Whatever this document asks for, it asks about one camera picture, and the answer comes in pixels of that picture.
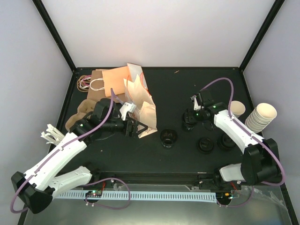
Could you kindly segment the black paper coffee cup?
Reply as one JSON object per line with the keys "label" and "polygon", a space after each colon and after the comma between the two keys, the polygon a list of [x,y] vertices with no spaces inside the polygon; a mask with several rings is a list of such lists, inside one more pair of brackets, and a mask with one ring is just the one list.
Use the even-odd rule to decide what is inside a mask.
{"label": "black paper coffee cup", "polygon": [[186,132],[191,131],[196,126],[197,121],[193,115],[193,111],[186,109],[182,115],[182,129]]}

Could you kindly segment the brown pulp cup carrier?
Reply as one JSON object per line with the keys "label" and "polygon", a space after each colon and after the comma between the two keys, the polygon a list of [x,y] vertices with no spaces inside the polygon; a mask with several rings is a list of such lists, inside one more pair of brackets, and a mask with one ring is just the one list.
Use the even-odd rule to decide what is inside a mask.
{"label": "brown pulp cup carrier", "polygon": [[96,101],[91,99],[83,100],[78,108],[77,113],[72,115],[66,122],[65,128],[67,131],[70,131],[71,127],[75,124],[76,121],[82,119],[87,113],[90,113],[94,110]]}

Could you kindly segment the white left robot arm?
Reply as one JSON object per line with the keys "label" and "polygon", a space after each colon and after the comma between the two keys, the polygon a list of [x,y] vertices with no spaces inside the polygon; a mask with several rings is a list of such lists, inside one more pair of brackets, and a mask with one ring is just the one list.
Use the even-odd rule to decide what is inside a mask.
{"label": "white left robot arm", "polygon": [[58,175],[58,172],[98,139],[101,132],[122,132],[125,136],[135,137],[146,131],[146,124],[130,117],[135,108],[133,103],[115,103],[108,98],[98,101],[93,111],[76,121],[56,147],[39,163],[26,172],[15,172],[12,175],[15,195],[10,204],[11,212],[18,212],[14,209],[18,197],[26,210],[37,214],[66,191],[77,186],[96,187],[101,176],[86,166],[80,166],[63,175]]}

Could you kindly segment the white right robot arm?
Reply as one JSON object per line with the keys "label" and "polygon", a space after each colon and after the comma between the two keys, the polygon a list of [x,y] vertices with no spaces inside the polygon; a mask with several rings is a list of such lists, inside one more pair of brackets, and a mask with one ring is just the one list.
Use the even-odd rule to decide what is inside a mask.
{"label": "white right robot arm", "polygon": [[191,97],[192,109],[187,109],[183,121],[189,126],[209,121],[223,131],[234,147],[242,153],[237,164],[228,164],[216,169],[214,186],[223,189],[231,181],[248,185],[259,183],[280,186],[284,183],[284,172],[274,151],[278,149],[273,139],[264,139],[242,124],[224,103],[215,103],[208,90],[202,90]]}

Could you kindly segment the printed white paper bag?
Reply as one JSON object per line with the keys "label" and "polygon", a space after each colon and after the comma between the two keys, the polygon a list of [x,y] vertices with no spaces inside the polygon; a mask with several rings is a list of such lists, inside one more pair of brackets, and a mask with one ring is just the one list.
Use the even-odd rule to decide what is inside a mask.
{"label": "printed white paper bag", "polygon": [[133,112],[134,119],[148,126],[145,131],[138,135],[139,138],[158,131],[156,105],[148,88],[144,85],[143,78],[143,73],[141,73],[141,75],[136,75],[134,80],[131,78],[131,75],[123,79],[126,99],[136,105]]}

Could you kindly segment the black plastic cup lid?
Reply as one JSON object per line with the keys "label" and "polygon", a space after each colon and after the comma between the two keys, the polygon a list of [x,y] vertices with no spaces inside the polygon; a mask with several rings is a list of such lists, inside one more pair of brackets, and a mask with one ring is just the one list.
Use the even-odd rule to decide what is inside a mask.
{"label": "black plastic cup lid", "polygon": [[214,142],[208,137],[201,137],[197,141],[197,149],[202,154],[210,154],[213,151],[214,147]]}

